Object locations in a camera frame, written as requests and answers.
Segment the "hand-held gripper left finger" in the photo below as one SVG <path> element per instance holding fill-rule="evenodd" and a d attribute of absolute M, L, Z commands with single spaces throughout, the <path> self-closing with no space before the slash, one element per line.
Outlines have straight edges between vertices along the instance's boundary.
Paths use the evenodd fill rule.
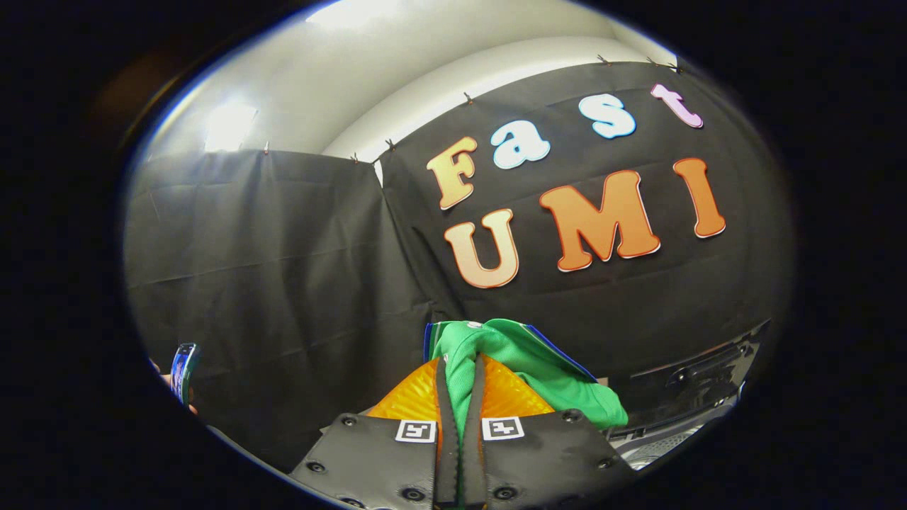
<path fill-rule="evenodd" d="M 291 477 L 357 508 L 454 506 L 458 435 L 444 371 L 444 359 L 429 361 L 372 410 L 340 414 Z"/>

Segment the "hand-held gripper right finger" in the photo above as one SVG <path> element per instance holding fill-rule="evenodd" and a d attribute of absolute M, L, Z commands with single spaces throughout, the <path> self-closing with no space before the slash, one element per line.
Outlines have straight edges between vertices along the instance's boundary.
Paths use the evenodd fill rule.
<path fill-rule="evenodd" d="M 468 509 L 583 509 L 637 478 L 586 414 L 554 410 L 485 355 L 475 362 L 462 446 Z"/>

